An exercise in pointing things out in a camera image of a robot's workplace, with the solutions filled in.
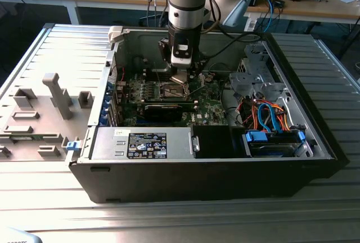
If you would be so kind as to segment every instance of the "workbench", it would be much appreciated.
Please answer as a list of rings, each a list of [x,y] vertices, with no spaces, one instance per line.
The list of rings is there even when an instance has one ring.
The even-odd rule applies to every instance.
[[[0,88],[0,124],[13,110],[14,102],[4,102],[12,99],[4,93],[10,86],[19,87],[26,78],[37,81],[44,71],[66,75],[63,65],[42,57],[49,50],[73,65],[71,78],[63,84],[71,95],[83,90],[79,83],[90,84],[96,94],[101,73],[96,66],[106,61],[108,30],[85,25],[44,28]],[[73,50],[97,55],[98,63],[69,60],[78,55]],[[34,233],[44,243],[359,242],[360,143],[354,137],[341,140],[350,160],[344,169],[288,198],[95,204],[64,161],[0,161],[0,225]]]
[[[4,2],[21,3],[20,0],[0,0]],[[23,0],[25,3],[58,5],[67,8],[70,21],[72,24],[81,24],[78,7],[94,8],[117,8],[128,10],[146,10],[146,0]],[[300,21],[317,21],[326,23],[344,23],[354,24],[360,16],[358,2],[343,3],[338,0],[322,0],[293,2],[285,1],[285,7],[280,16],[281,19],[300,20]],[[165,6],[165,0],[157,0],[157,10],[162,11]],[[265,1],[260,0],[255,7],[249,7],[245,16],[248,17],[245,30],[252,31],[257,19],[264,16],[268,11]],[[274,17],[277,16],[278,10],[275,10]]]

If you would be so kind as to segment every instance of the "warning label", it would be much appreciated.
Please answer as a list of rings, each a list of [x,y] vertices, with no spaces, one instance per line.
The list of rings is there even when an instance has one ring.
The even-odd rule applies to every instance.
[[[130,133],[129,159],[166,159],[166,133]]]

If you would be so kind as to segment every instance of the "blue latch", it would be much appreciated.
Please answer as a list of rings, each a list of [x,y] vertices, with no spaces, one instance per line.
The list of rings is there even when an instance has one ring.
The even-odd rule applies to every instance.
[[[247,142],[267,142],[268,137],[264,132],[248,132],[246,135]]]
[[[302,142],[306,140],[305,134],[303,132],[298,132],[298,136]]]
[[[80,151],[82,148],[83,141],[68,142],[66,145],[67,150]]]

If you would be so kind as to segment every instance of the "metal table surface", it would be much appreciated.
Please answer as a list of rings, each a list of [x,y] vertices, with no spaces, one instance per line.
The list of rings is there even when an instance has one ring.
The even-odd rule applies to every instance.
[[[360,151],[348,157],[291,198],[135,204],[91,202],[63,161],[1,162],[0,224],[43,242],[360,242]]]

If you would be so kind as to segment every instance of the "gray plastic part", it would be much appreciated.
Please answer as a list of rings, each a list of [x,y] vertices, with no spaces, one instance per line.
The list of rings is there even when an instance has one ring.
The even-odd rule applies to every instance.
[[[65,98],[66,102],[67,102],[67,105],[68,106],[71,106],[73,105],[73,102],[69,96],[69,93],[68,93],[68,90],[66,88],[62,88],[62,95],[63,97]],[[53,97],[50,97],[50,100],[52,102],[52,104],[54,105],[54,107],[57,107],[57,103],[55,102],[54,98]]]
[[[12,115],[12,118],[14,118],[15,120],[21,120],[21,119],[38,119],[40,117],[39,113],[34,111],[30,111],[30,112],[14,112]]]
[[[81,91],[78,97],[78,101],[82,109],[92,108],[94,103],[94,99],[90,91]]]
[[[56,146],[39,146],[38,153],[41,157],[54,157],[61,155]]]
[[[4,129],[5,133],[32,133],[32,126],[7,126]]]
[[[61,143],[63,138],[60,133],[43,136],[45,143]]]
[[[57,82],[58,80],[59,75],[57,73],[45,73],[43,84],[49,88],[62,118],[68,120],[73,116],[73,113],[69,109],[68,100],[66,97],[64,97],[63,92]]]
[[[13,139],[10,138],[10,136],[4,136],[4,137],[0,137],[0,143],[12,143],[12,144],[14,144],[15,142],[13,141]]]
[[[18,107],[22,110],[32,110],[33,106],[30,103],[30,99],[36,98],[34,92],[31,89],[18,89],[13,96]]]
[[[4,146],[0,146],[0,158],[7,158],[11,155],[11,152],[9,149],[7,149]]]
[[[68,145],[69,139],[67,137],[64,137],[61,143],[62,150],[67,154],[68,150],[66,149],[66,146]]]

